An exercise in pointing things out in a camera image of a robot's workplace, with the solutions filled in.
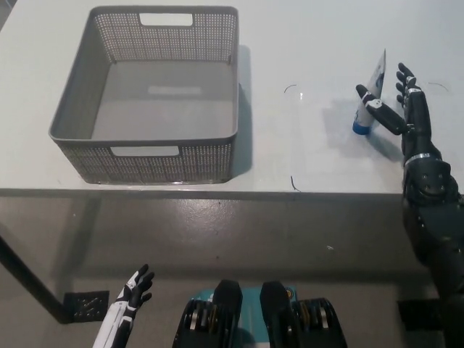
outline white table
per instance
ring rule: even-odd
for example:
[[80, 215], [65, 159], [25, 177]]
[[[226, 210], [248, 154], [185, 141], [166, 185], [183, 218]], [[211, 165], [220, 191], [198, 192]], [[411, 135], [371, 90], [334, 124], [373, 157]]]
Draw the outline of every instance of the white table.
[[[201, 186], [85, 183], [48, 129], [88, 13], [100, 5], [195, 3], [239, 10], [240, 83], [252, 117], [239, 130], [236, 177]], [[404, 62], [426, 92], [434, 143], [452, 164], [457, 182], [464, 183], [462, 13], [464, 2], [458, 0], [20, 0], [0, 33], [0, 192], [129, 191], [224, 199], [300, 195], [292, 177], [303, 193], [349, 194], [343, 198], [347, 205], [353, 204], [350, 197], [363, 194], [397, 197], [400, 139], [382, 127], [370, 140], [351, 130], [355, 85], [367, 82], [384, 49], [383, 99], [395, 105], [396, 64]], [[290, 85], [295, 86], [284, 93]], [[27, 283], [27, 268], [18, 268], [17, 261], [9, 269]], [[37, 283], [30, 290], [38, 291], [36, 298], [46, 292]], [[51, 302], [42, 301], [53, 312], [57, 303]]]

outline basket bottom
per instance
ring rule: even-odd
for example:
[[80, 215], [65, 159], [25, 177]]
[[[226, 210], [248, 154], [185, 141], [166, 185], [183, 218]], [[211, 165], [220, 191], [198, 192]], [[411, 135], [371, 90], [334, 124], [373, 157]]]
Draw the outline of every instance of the basket bottom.
[[94, 140], [228, 138], [236, 132], [233, 68], [220, 62], [111, 66]]

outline robotic hand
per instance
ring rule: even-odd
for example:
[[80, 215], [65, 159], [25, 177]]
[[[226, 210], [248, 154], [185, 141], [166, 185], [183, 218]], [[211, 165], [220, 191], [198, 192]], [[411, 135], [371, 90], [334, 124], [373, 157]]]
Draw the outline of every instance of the robotic hand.
[[146, 273], [148, 265], [142, 266], [124, 285], [116, 301], [109, 307], [94, 342], [94, 348], [124, 348], [131, 334], [137, 310], [152, 298], [144, 294], [153, 285], [154, 273]]
[[268, 281], [262, 285], [260, 302], [270, 348], [347, 348], [327, 299], [290, 302], [281, 282]]
[[404, 160], [403, 223], [414, 253], [431, 274], [440, 297], [447, 348], [464, 347], [464, 203], [451, 166], [431, 141], [424, 92], [404, 64], [398, 64], [397, 101], [404, 119], [356, 86], [365, 108], [385, 128], [402, 135]]

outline robotic finger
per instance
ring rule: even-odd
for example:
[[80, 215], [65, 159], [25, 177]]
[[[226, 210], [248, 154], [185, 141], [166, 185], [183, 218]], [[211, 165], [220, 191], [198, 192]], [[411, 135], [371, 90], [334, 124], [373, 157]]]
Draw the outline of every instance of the robotic finger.
[[144, 265], [135, 272], [116, 301], [111, 304], [94, 342], [94, 348], [125, 347], [138, 309], [152, 297], [150, 293], [144, 294], [153, 285], [154, 273], [147, 273], [148, 269], [148, 265]]
[[404, 107], [407, 87], [415, 85], [416, 79], [411, 70], [409, 70], [403, 63], [398, 64], [398, 70], [397, 79], [400, 83], [397, 83], [397, 90], [401, 94], [397, 96], [397, 101]]
[[211, 302], [191, 299], [183, 311], [173, 348], [232, 347], [242, 298], [239, 283], [221, 281]]

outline floor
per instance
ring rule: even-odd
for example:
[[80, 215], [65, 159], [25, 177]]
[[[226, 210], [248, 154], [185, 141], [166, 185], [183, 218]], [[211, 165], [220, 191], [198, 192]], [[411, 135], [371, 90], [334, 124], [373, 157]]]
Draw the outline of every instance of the floor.
[[[0, 28], [7, 13], [0, 4]], [[349, 347], [443, 347], [439, 334], [405, 333], [399, 320], [398, 299], [434, 295], [399, 210], [389, 220], [369, 214], [359, 230], [346, 228], [350, 214], [331, 214], [345, 212], [310, 200], [0, 198], [0, 234], [59, 297], [110, 290], [115, 298], [149, 263], [154, 298], [128, 347], [170, 347], [186, 302], [221, 278], [242, 286], [281, 279], [300, 299], [327, 297]], [[92, 346], [98, 323], [55, 323], [2, 267], [0, 284], [2, 346]]]

